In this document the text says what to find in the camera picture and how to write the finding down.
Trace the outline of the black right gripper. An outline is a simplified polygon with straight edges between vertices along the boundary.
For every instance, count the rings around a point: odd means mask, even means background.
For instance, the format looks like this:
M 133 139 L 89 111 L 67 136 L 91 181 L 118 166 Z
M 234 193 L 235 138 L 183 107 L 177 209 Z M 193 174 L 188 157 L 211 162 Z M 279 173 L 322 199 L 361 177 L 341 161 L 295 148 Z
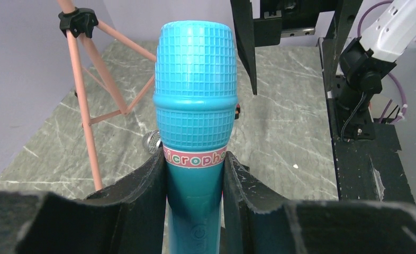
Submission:
M 339 56 L 362 0 L 231 0 L 238 56 L 257 95 L 255 47 L 314 46 L 323 39 L 323 73 L 335 76 Z

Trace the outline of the blue toy microphone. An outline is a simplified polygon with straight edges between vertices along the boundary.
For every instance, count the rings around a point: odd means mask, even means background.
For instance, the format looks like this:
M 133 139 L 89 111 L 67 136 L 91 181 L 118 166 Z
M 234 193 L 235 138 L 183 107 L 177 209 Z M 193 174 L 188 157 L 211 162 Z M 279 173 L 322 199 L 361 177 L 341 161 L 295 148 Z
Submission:
M 218 253 L 223 164 L 238 103 L 231 29 L 209 21 L 165 24 L 155 80 L 167 162 L 169 251 Z

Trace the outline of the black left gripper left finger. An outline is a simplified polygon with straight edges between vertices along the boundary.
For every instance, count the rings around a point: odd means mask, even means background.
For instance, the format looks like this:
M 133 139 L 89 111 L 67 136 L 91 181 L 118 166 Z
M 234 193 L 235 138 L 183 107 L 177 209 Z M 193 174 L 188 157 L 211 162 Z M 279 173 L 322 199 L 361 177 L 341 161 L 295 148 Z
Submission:
M 166 195 L 162 150 L 85 199 L 0 191 L 0 253 L 161 253 Z

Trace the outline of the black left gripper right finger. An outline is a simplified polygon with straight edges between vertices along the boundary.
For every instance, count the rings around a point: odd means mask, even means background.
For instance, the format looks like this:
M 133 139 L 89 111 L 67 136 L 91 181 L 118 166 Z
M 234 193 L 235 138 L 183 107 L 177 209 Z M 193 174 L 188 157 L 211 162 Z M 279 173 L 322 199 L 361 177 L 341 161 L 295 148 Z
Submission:
M 416 208 L 378 201 L 299 201 L 227 152 L 223 253 L 416 253 Z

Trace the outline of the black glitter microphone silver head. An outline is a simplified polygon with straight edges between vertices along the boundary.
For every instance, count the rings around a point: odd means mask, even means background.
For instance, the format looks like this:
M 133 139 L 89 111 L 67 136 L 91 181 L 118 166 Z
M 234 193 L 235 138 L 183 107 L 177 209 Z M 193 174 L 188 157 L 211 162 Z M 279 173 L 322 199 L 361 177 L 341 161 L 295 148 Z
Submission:
M 150 154 L 157 152 L 157 150 L 162 147 L 159 130 L 147 132 L 142 138 L 142 144 Z

